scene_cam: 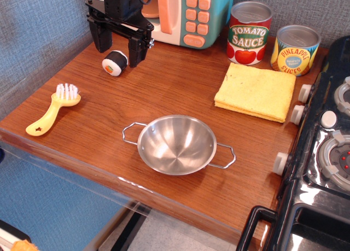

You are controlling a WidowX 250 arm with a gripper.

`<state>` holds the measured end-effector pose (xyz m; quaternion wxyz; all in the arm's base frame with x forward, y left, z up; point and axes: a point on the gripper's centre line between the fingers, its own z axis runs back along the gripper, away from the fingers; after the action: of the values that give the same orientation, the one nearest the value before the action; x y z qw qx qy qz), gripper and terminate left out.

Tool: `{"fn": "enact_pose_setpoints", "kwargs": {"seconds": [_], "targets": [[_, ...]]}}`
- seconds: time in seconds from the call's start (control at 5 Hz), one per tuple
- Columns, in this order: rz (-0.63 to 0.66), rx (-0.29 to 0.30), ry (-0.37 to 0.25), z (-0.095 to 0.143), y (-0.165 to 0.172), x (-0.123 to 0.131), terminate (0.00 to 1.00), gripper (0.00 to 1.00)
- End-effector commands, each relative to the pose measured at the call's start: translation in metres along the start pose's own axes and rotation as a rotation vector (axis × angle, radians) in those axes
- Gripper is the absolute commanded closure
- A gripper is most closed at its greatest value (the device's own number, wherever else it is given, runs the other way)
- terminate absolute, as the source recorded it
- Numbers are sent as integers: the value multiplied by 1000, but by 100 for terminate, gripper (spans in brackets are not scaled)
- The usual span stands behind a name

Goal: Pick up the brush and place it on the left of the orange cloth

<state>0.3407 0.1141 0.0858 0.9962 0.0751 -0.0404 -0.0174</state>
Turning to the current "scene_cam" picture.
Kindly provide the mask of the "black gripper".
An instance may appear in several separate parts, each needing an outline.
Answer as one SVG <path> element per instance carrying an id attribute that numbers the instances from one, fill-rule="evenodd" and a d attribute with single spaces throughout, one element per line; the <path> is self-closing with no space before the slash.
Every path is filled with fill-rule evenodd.
<path id="1" fill-rule="evenodd" d="M 103 53 L 112 46 L 112 32 L 129 39 L 131 68 L 145 60 L 153 47 L 154 26 L 143 16 L 142 9 L 151 0 L 86 0 L 87 20 L 96 49 Z"/>

